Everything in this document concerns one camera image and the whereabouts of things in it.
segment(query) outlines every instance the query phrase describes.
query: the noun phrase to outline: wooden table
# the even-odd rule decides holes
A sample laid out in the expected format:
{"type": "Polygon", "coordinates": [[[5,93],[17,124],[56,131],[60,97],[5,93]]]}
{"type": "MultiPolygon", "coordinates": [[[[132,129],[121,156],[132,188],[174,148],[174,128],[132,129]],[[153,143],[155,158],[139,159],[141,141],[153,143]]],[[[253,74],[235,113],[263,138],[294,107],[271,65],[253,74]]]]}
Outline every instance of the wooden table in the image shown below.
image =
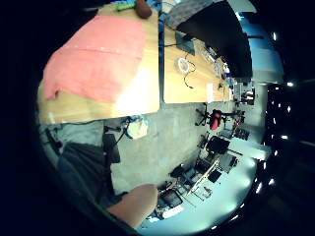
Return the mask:
{"type": "MultiPolygon", "coordinates": [[[[176,43],[175,31],[165,26],[164,44],[176,43]]],[[[166,103],[185,103],[185,102],[205,102],[208,100],[208,86],[213,84],[214,101],[231,100],[231,91],[225,84],[224,89],[219,88],[221,78],[217,78],[215,67],[212,62],[207,62],[197,49],[200,40],[194,40],[196,55],[189,54],[187,60],[196,65],[196,71],[190,73],[186,82],[193,88],[186,87],[184,74],[177,71],[175,61],[179,57],[185,57],[186,52],[176,46],[165,47],[164,49],[164,93],[163,98],[166,103]]]]}
{"type": "Polygon", "coordinates": [[[60,91],[56,99],[46,100],[41,82],[37,99],[40,123],[86,122],[158,111],[158,12],[153,9],[153,14],[143,20],[136,15],[134,9],[122,12],[116,12],[114,9],[115,5],[107,5],[99,9],[98,14],[121,16],[142,22],[147,35],[146,48],[135,83],[122,92],[116,103],[109,103],[64,91],[60,91]]]}

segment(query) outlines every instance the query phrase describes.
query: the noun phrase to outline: ceiling light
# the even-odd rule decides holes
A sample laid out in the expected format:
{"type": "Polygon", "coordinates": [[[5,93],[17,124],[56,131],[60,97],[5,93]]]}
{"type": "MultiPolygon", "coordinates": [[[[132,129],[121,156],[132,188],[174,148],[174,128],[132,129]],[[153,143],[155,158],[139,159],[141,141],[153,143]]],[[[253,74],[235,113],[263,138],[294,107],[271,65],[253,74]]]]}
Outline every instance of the ceiling light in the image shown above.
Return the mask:
{"type": "Polygon", "coordinates": [[[262,183],[259,183],[257,189],[256,189],[256,194],[258,194],[260,192],[260,190],[262,189],[263,187],[263,184],[262,183]]]}
{"type": "Polygon", "coordinates": [[[273,38],[274,41],[277,40],[277,34],[275,32],[272,32],[272,38],[273,38]]]}
{"type": "Polygon", "coordinates": [[[238,214],[235,217],[233,217],[230,221],[232,221],[232,220],[234,220],[236,218],[238,218],[238,214]]]}
{"type": "Polygon", "coordinates": [[[239,15],[238,12],[235,13],[237,20],[240,22],[242,20],[242,17],[239,15]]]}
{"type": "Polygon", "coordinates": [[[271,179],[268,184],[269,184],[269,185],[274,185],[274,184],[275,184],[275,180],[274,180],[274,179],[271,179]]]}

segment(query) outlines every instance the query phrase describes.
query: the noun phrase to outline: pink cloth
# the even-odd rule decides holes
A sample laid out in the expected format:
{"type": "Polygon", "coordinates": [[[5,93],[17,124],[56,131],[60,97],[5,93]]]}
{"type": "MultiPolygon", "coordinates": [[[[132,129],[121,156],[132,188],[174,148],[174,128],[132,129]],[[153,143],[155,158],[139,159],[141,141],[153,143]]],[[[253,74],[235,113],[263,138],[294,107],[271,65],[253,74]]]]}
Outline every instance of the pink cloth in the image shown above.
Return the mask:
{"type": "Polygon", "coordinates": [[[140,22],[94,17],[52,54],[43,74],[45,98],[63,90],[115,102],[132,84],[145,43],[140,22]]]}

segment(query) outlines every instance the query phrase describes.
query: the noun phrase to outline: computer monitor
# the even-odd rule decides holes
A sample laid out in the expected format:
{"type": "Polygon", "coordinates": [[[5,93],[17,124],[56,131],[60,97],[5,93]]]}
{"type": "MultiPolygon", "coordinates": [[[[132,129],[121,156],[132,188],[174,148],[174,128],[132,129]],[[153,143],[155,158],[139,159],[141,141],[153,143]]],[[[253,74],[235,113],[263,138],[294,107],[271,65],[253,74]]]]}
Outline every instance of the computer monitor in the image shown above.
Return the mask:
{"type": "Polygon", "coordinates": [[[204,41],[214,49],[238,82],[251,81],[253,71],[248,38],[226,1],[204,8],[179,24],[177,30],[204,41]]]}

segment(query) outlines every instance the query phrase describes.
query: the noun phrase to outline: gray carpet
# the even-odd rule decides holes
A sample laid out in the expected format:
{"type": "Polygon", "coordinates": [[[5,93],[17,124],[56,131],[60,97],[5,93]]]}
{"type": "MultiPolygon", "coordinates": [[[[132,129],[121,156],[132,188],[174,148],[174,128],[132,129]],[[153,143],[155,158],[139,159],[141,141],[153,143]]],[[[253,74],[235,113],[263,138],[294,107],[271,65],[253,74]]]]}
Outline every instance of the gray carpet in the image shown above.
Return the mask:
{"type": "MultiPolygon", "coordinates": [[[[168,173],[180,163],[189,165],[197,158],[197,144],[208,126],[196,127],[200,120],[196,108],[204,109],[202,103],[161,104],[157,113],[145,115],[149,120],[148,134],[139,140],[124,137],[118,144],[121,162],[112,165],[112,181],[116,194],[146,183],[162,184],[170,177],[168,173]]],[[[214,108],[231,111],[232,102],[213,102],[214,108]]],[[[123,119],[105,120],[107,126],[118,126],[123,119]]]]}

